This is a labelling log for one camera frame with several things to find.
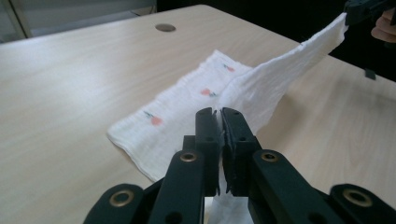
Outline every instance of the orange print on towel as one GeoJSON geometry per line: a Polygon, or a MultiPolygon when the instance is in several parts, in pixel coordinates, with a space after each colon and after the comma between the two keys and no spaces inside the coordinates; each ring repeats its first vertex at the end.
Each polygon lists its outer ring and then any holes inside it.
{"type": "Polygon", "coordinates": [[[230,67],[230,66],[228,66],[227,64],[223,64],[223,66],[225,67],[225,68],[227,68],[227,70],[229,71],[229,72],[234,72],[235,71],[235,69],[233,69],[232,67],[230,67]]]}
{"type": "Polygon", "coordinates": [[[209,96],[209,97],[215,97],[215,96],[217,96],[215,92],[211,91],[211,90],[208,89],[208,88],[205,88],[205,89],[201,90],[201,94],[202,94],[202,95],[209,96]]]}
{"type": "Polygon", "coordinates": [[[163,120],[162,120],[162,119],[160,119],[160,118],[158,118],[158,117],[155,117],[154,115],[150,114],[149,112],[146,112],[146,111],[145,111],[145,114],[146,114],[146,116],[147,116],[148,119],[151,119],[151,124],[152,124],[152,125],[158,126],[158,125],[160,125],[160,124],[163,123],[163,120]]]}

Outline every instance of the screw hole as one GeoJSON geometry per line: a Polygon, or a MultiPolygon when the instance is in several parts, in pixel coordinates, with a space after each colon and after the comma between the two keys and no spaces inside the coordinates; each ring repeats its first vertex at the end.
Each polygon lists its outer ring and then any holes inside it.
{"type": "Polygon", "coordinates": [[[269,159],[269,160],[273,160],[275,158],[275,156],[271,155],[271,154],[265,154],[265,158],[269,159]]]}
{"type": "Polygon", "coordinates": [[[355,199],[355,200],[357,200],[357,201],[359,201],[359,202],[365,202],[366,200],[364,199],[364,197],[361,195],[361,194],[358,194],[358,193],[354,193],[354,192],[352,192],[352,193],[350,193],[350,196],[353,198],[353,199],[355,199]]]}
{"type": "Polygon", "coordinates": [[[166,23],[157,24],[155,28],[162,32],[174,32],[176,30],[175,26],[166,23]]]}

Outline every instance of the table surface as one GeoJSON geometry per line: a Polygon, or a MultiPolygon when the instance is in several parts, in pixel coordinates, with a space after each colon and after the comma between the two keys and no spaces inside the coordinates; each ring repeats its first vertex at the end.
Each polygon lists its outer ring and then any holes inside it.
{"type": "MultiPolygon", "coordinates": [[[[215,49],[256,66],[297,45],[206,6],[0,45],[0,223],[82,223],[107,189],[146,188],[110,125],[215,49]]],[[[313,187],[356,184],[396,207],[395,111],[394,82],[326,57],[257,136],[313,187]]]]}

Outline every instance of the white towel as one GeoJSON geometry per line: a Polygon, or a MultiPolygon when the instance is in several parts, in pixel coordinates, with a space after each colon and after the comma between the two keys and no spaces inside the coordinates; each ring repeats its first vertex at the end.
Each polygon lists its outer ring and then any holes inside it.
{"type": "MultiPolygon", "coordinates": [[[[143,174],[157,181],[164,177],[175,152],[181,150],[183,136],[195,135],[195,113],[203,108],[239,110],[255,134],[269,121],[290,83],[344,40],[345,18],[346,14],[341,14],[297,48],[255,68],[215,50],[176,85],[111,126],[108,138],[127,152],[143,174]]],[[[215,198],[214,205],[220,206],[213,208],[217,212],[210,214],[209,222],[251,222],[246,203],[223,193],[215,198]]]]}

